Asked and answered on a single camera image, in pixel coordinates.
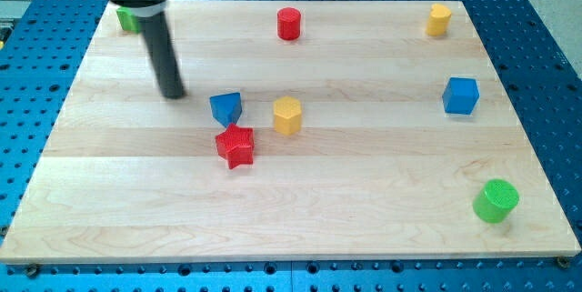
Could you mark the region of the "black cylindrical end effector rod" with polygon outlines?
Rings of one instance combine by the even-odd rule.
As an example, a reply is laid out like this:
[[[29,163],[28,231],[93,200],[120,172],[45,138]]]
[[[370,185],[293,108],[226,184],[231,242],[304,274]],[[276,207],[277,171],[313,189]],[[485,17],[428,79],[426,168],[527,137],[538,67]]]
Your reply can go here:
[[[184,97],[186,92],[165,12],[162,11],[149,17],[139,17],[138,22],[160,94],[166,99]]]

